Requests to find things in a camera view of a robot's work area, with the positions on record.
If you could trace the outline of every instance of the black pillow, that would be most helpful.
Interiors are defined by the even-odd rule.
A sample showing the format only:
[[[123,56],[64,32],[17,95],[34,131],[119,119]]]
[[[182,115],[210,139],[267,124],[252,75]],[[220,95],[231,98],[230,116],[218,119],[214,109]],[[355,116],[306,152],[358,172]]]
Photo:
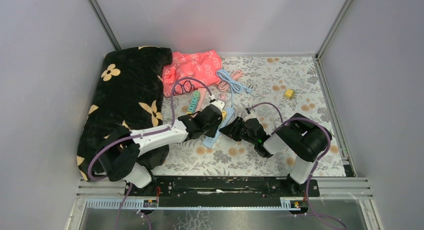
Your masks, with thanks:
[[[161,125],[162,70],[171,64],[169,48],[142,46],[114,51],[104,58],[88,118],[79,139],[77,165],[85,180],[88,166],[101,143],[118,126],[146,129]],[[137,162],[147,169],[162,165],[168,145],[140,156]],[[97,161],[92,169],[102,173]]]

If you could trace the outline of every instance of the blue cord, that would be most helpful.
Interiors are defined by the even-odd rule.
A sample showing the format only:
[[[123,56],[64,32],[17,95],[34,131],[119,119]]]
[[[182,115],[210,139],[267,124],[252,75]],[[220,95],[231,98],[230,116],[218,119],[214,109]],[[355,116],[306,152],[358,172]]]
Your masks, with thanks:
[[[242,85],[240,82],[237,82],[233,79],[231,79],[230,74],[228,73],[228,71],[224,70],[224,69],[220,69],[216,71],[216,75],[222,79],[223,81],[227,82],[229,84],[229,88],[231,90],[231,107],[233,107],[234,105],[234,93],[240,94],[242,93],[244,90],[246,90],[247,93],[252,93],[252,89],[248,88],[244,85]]]

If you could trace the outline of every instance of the white wall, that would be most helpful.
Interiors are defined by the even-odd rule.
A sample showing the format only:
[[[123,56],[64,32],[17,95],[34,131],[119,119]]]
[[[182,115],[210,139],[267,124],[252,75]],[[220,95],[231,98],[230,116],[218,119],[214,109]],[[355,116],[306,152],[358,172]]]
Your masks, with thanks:
[[[123,48],[315,53],[345,0],[98,0]]]
[[[322,58],[386,230],[423,229],[424,0],[354,0]]]
[[[61,230],[104,55],[87,0],[0,0],[0,229]]]

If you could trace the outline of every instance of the enclosure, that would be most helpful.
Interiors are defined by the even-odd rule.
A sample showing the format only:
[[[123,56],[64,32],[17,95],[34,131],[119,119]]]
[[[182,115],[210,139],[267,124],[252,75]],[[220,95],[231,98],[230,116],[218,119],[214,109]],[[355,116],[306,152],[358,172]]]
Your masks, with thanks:
[[[122,72],[103,68],[105,56],[159,46],[215,50],[223,69],[242,70],[239,81],[251,93],[233,101],[223,94],[234,116],[269,101],[284,119],[298,112],[330,131],[331,147],[312,177],[317,212],[349,229],[420,229],[410,216],[423,204],[423,1],[0,0],[0,228],[114,229],[118,215],[119,229],[329,229],[314,216],[292,218],[284,203],[302,198],[287,196],[278,207],[159,204],[140,218],[137,204],[151,198],[129,197],[119,213],[130,192],[124,181],[85,181],[76,156],[88,114],[97,109],[96,83]],[[294,98],[284,96],[288,89]],[[160,117],[156,106],[148,108],[152,119],[167,123],[171,108],[185,115],[191,99],[178,95],[171,106],[165,97]],[[256,115],[268,133],[280,125],[271,107]],[[285,180],[296,154],[262,158],[248,142],[220,136],[213,147],[203,139],[171,144],[165,157],[152,170],[159,179],[248,182]]]

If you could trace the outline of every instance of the floral mat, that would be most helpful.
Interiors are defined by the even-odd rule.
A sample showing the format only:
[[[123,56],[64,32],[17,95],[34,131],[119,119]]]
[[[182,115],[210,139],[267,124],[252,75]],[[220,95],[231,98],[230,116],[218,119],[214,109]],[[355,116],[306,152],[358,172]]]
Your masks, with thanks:
[[[324,100],[312,57],[223,57],[223,68],[228,72],[242,70],[239,79],[244,86],[252,86],[253,93],[234,94],[236,115],[245,117],[246,107],[271,102],[286,120],[296,112],[322,124],[334,133],[330,114]],[[295,90],[293,99],[284,97],[286,89]],[[215,96],[221,92],[211,87]],[[186,114],[192,93],[174,98],[177,116]],[[231,93],[226,93],[226,104],[231,105]],[[261,105],[255,109],[264,129],[271,133],[281,122],[275,109]],[[163,122],[171,121],[169,98],[163,101]],[[203,137],[180,144],[171,144],[162,166],[153,170],[155,175],[185,176],[286,176],[294,165],[296,154],[289,148],[266,159],[260,157],[246,141],[236,142],[220,135],[209,149],[202,145]],[[345,176],[338,144],[333,137],[330,151],[321,159],[314,176]]]

